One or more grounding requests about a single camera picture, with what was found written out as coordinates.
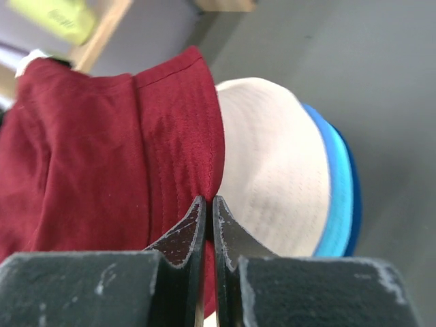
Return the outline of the beige bucket hat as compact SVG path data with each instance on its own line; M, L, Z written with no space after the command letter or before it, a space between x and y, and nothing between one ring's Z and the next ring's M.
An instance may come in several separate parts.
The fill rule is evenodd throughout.
M313 255L331 198L319 129L291 91L269 80L239 78L215 88L225 142L219 195L273 253Z

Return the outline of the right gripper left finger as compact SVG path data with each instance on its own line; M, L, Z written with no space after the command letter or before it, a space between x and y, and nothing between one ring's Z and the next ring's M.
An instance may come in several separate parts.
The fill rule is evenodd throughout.
M201 326L206 202L143 251L15 253L2 326Z

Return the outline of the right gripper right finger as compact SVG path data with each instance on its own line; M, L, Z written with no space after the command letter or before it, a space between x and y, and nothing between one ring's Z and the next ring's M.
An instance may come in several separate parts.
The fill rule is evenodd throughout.
M397 270L374 258L281 258L213 201L218 326L421 324Z

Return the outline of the cyan bucket hat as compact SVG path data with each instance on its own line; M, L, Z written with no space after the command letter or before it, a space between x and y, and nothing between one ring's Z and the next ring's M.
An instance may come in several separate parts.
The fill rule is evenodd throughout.
M349 155L338 134L333 147L326 146L330 176L330 207L316 257L340 257L347 249L353 222L354 186Z

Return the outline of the medium blue bucket hat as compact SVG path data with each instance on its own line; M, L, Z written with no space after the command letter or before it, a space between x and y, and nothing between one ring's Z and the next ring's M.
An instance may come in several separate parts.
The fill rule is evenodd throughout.
M336 129L315 108L311 107L309 104L303 104L302 107L317 125L317 128L320 130L326 146L333 147L337 143L338 134Z

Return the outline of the dark blue bucket hat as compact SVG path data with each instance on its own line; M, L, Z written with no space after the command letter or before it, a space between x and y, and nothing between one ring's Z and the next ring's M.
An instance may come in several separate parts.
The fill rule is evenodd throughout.
M360 191L360 181L357 174L356 165L354 162L354 158L352 152L350 151L347 142L344 140L341 133L336 129L337 133L342 137L343 142L345 143L348 155L349 162L352 169L352 178L353 178L353 186L354 186L354 205L353 205L353 222L352 222L352 230L348 242L347 249L345 250L345 254L342 256L351 256L354 254L354 250L357 245L358 236L360 233L360 226L362 221L362 200L361 200L361 191Z

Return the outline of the dark red hat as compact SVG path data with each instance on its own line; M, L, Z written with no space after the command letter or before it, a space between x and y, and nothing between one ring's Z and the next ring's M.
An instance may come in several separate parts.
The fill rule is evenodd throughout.
M1 257L142 250L211 202L225 159L213 77L191 47L139 74L38 57L1 124Z

